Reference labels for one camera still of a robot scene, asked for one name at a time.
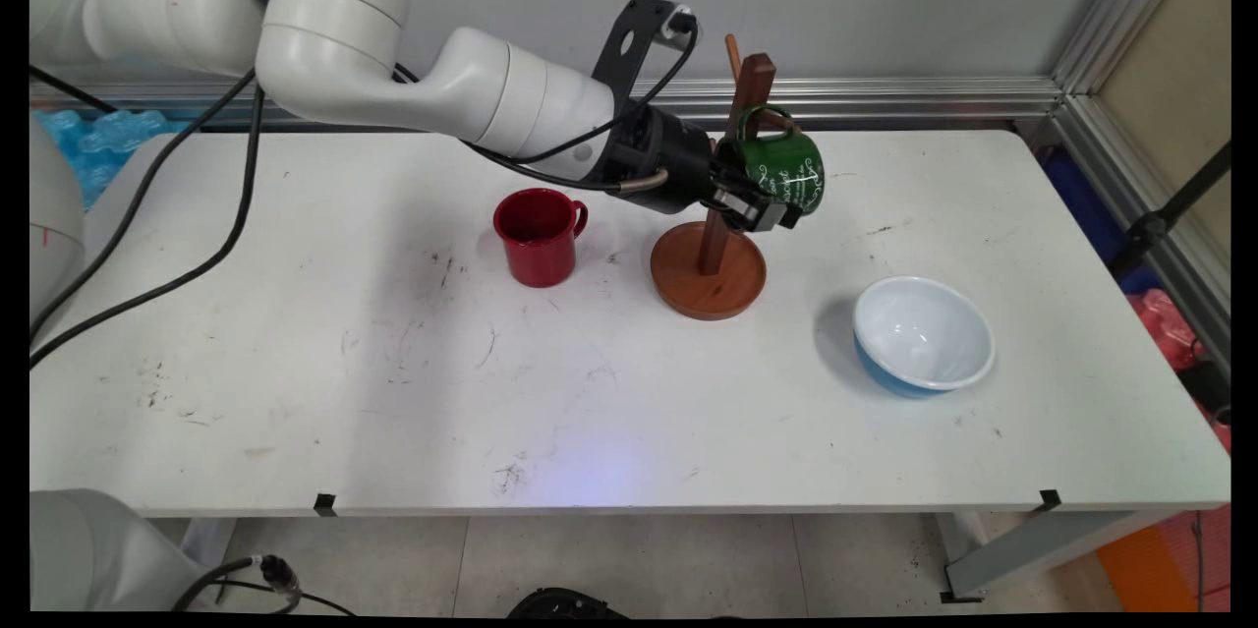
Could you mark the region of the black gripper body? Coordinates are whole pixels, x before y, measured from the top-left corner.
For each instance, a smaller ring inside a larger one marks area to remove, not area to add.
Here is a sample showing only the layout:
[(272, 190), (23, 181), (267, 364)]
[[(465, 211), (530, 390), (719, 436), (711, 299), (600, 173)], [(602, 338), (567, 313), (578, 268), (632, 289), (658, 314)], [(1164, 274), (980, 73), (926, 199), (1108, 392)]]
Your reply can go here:
[(679, 214), (717, 194), (710, 135), (664, 109), (644, 107), (611, 130), (608, 181), (613, 198), (659, 214)]

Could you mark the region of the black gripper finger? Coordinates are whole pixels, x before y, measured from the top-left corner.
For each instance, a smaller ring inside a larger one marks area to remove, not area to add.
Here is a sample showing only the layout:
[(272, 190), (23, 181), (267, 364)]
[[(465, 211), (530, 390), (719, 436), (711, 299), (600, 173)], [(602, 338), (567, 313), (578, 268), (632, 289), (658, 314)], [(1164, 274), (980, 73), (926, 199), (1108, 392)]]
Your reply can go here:
[(794, 229), (803, 216), (801, 206), (772, 198), (755, 186), (717, 186), (712, 194), (712, 210), (728, 230), (743, 233)]
[(710, 177), (712, 188), (720, 191), (754, 191), (754, 181), (747, 177), (745, 167), (741, 164), (728, 161), (728, 159), (717, 156), (710, 159)]

